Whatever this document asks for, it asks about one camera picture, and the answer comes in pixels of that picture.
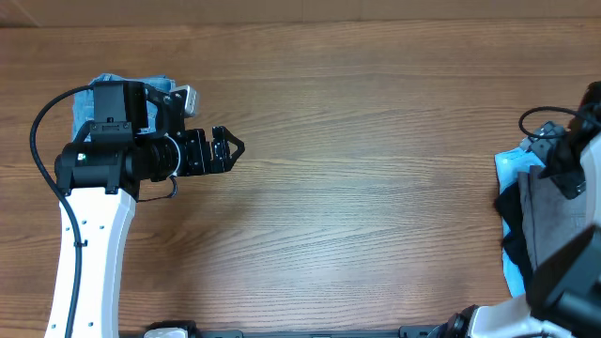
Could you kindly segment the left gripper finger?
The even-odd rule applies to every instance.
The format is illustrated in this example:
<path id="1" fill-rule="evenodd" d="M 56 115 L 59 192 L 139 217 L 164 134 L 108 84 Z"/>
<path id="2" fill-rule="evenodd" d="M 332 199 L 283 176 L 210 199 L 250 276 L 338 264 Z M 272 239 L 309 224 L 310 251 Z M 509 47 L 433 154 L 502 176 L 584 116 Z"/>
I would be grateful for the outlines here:
<path id="1" fill-rule="evenodd" d="M 238 158 L 244 153 L 245 145 L 243 142 L 220 141 L 213 143 L 212 150 L 212 172 L 225 173 L 232 170 Z"/>
<path id="2" fill-rule="evenodd" d="M 213 142 L 220 145 L 233 144 L 234 146 L 244 146 L 244 143 L 236 137 L 225 126 L 217 126 L 212 128 Z"/>

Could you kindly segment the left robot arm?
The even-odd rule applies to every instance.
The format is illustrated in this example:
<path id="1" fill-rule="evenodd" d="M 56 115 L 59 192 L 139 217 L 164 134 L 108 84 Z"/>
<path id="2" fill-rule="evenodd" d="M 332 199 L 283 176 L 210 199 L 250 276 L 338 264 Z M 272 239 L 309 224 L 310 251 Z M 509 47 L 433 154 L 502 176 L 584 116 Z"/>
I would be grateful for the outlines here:
<path id="1" fill-rule="evenodd" d="M 77 89 L 93 100 L 93 117 L 65 145 L 48 173 L 59 200 L 61 244 L 46 336 L 117 337 L 124 249 L 144 180 L 230 171 L 243 142 L 223 126 L 207 140 L 188 130 L 196 92 L 140 81 L 96 82 Z"/>

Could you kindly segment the grey shorts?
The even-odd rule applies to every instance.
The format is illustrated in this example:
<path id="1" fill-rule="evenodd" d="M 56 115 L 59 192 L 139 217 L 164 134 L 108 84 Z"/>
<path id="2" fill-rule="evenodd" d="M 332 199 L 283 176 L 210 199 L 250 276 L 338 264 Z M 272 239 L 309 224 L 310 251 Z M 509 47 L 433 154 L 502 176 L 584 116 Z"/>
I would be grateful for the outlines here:
<path id="1" fill-rule="evenodd" d="M 567 199 L 550 178 L 540 178 L 542 166 L 518 173 L 522 232 L 532 269 L 537 270 L 553 254 L 586 228 L 586 196 Z"/>

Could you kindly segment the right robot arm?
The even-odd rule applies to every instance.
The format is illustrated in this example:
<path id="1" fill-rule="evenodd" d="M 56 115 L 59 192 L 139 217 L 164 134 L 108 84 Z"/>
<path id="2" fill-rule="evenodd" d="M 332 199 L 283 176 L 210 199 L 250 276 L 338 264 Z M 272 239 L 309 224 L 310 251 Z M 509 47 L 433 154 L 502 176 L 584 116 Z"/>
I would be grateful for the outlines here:
<path id="1" fill-rule="evenodd" d="M 597 337 L 600 334 L 600 84 L 589 84 L 567 129 L 528 133 L 541 156 L 520 190 L 529 239 L 563 240 L 548 257 L 532 246 L 525 295 L 471 306 L 430 331 L 432 337 Z"/>

